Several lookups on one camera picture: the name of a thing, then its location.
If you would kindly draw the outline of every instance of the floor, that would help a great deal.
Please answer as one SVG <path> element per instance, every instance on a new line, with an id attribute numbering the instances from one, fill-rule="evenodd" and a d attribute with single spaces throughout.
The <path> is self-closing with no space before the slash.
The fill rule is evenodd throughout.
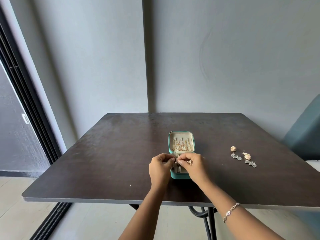
<path id="1" fill-rule="evenodd" d="M 33 181 L 33 178 L 26 177 L 0 177 L 0 239 L 29 240 L 53 209 L 54 203 L 25 202 L 22 199 L 22 192 Z M 249 211 L 285 239 L 317 239 L 292 212 Z M 135 210 L 125 204 L 75 203 L 50 240 L 118 239 L 134 213 Z M 217 238 L 234 240 L 218 213 L 215 214 L 215 220 Z M 154 239 L 207 240 L 207 236 L 203 219 L 193 216 L 188 207 L 161 206 Z"/>
<path id="2" fill-rule="evenodd" d="M 25 202 L 31 177 L 0 177 L 0 239 L 29 240 L 55 203 Z"/>

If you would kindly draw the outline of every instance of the baseboard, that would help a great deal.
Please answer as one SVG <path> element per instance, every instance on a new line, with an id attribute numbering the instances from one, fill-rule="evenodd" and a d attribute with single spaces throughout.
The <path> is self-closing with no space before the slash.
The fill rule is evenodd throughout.
<path id="1" fill-rule="evenodd" d="M 0 177 L 26 177 L 26 178 L 37 178 L 39 177 L 43 172 L 19 172 L 19 171 L 5 171 L 0 170 Z"/>

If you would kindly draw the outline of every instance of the person's right hand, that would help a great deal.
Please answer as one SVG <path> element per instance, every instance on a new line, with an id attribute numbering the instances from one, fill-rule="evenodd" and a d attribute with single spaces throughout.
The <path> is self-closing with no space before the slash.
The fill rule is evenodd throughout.
<path id="1" fill-rule="evenodd" d="M 190 159 L 192 160 L 192 166 L 186 162 Z M 183 153 L 177 158 L 177 162 L 187 170 L 192 181 L 198 186 L 201 183 L 210 181 L 204 166 L 204 158 L 200 154 Z"/>

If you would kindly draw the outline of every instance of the open jewelry box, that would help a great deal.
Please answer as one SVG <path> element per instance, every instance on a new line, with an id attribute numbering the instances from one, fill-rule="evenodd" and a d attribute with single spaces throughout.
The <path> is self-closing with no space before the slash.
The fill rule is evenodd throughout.
<path id="1" fill-rule="evenodd" d="M 195 140 L 193 134 L 189 131 L 171 131 L 168 138 L 169 152 L 175 158 L 182 153 L 195 151 Z M 176 163 L 171 168 L 171 177 L 173 179 L 190 179 L 188 172 Z"/>

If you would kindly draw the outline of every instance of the forearm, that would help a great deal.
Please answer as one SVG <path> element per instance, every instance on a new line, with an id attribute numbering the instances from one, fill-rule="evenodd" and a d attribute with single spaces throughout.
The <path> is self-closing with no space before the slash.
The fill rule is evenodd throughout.
<path id="1" fill-rule="evenodd" d="M 199 185 L 216 207 L 222 218 L 237 202 L 210 181 Z M 282 240 L 283 238 L 255 218 L 242 206 L 236 207 L 227 217 L 226 224 L 237 240 Z"/>
<path id="2" fill-rule="evenodd" d="M 165 190 L 153 189 L 144 198 L 142 204 L 130 220 L 119 240 L 151 240 L 154 238 L 159 209 Z"/>

